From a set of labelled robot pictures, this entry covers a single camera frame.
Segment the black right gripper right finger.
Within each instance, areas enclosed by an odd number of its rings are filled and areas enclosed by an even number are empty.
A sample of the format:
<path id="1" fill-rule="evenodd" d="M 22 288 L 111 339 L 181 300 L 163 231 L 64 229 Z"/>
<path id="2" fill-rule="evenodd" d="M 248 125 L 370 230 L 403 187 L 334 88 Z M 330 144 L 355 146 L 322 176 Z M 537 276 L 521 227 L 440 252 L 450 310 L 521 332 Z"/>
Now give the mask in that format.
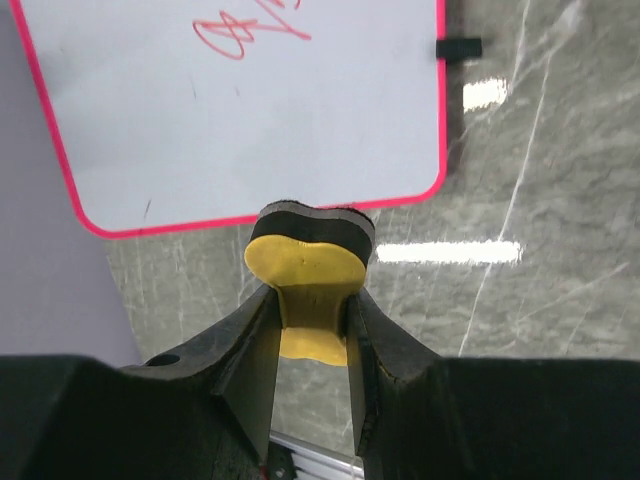
<path id="1" fill-rule="evenodd" d="M 639 365 L 443 357 L 360 292 L 345 307 L 368 479 L 635 479 Z"/>

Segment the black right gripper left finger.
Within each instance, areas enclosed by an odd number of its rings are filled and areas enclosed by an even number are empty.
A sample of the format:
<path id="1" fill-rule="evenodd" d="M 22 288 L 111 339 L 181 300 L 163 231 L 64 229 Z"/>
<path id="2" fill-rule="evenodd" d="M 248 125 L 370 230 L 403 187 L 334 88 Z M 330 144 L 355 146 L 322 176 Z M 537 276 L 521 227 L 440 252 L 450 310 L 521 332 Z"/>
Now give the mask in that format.
<path id="1" fill-rule="evenodd" d="M 77 355 L 1 360 L 5 479 L 258 479 L 278 366 L 278 297 L 140 366 Z"/>

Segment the yellow bone-shaped eraser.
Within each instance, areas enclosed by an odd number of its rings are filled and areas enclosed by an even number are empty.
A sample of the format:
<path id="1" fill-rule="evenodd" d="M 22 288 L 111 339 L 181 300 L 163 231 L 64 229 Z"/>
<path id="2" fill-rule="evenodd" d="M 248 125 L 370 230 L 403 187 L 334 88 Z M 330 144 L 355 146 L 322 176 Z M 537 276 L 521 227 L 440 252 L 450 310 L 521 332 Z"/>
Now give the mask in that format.
<path id="1" fill-rule="evenodd" d="M 374 223 L 354 208 L 280 200 L 259 212 L 244 260 L 278 295 L 282 357 L 347 364 L 345 303 L 364 287 L 374 246 Z"/>

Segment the pink framed whiteboard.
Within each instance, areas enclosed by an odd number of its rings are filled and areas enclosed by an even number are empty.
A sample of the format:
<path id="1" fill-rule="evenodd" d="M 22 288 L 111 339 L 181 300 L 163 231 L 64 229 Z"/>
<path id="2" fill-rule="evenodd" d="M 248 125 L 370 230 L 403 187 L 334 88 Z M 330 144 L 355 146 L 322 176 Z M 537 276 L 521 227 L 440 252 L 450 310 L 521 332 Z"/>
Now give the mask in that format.
<path id="1" fill-rule="evenodd" d="M 71 204 L 104 238 L 266 204 L 424 201 L 447 170 L 441 1 L 13 1 Z"/>

